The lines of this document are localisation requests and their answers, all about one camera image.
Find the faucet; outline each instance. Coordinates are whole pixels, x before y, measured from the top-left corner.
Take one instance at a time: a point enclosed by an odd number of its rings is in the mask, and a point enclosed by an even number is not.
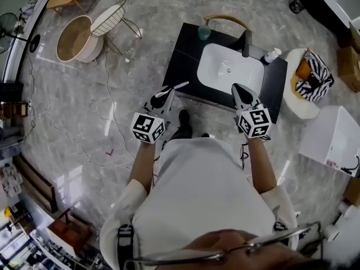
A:
[[[235,51],[242,50],[242,56],[249,57],[249,46],[251,45],[252,38],[252,32],[246,29],[240,38],[236,42],[229,45],[228,48]]]

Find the striped cloth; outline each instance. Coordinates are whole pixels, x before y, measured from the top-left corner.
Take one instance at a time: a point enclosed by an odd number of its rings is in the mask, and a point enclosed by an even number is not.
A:
[[[317,101],[326,95],[334,79],[319,55],[307,51],[304,58],[311,68],[311,74],[307,81],[299,79],[296,83],[296,91],[310,102]]]

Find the floor fan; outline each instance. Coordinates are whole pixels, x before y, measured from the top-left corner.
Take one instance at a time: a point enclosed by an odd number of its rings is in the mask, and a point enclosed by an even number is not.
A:
[[[35,35],[32,40],[17,37],[16,24],[18,19],[13,13],[5,13],[0,16],[0,54],[6,52],[14,43],[15,39],[30,43],[30,52],[34,52],[40,42],[40,35]]]

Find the black shoe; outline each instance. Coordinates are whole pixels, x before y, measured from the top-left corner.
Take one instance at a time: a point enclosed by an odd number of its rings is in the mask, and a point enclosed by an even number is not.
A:
[[[190,123],[190,115],[189,112],[185,109],[181,110],[179,113],[179,124],[182,125],[189,125]]]

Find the soap dispenser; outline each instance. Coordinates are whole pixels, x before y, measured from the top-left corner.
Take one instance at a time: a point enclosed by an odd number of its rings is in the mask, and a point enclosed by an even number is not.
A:
[[[264,59],[266,62],[271,63],[276,58],[278,58],[279,55],[281,55],[281,50],[278,48],[274,48],[273,51],[269,51],[265,54]]]

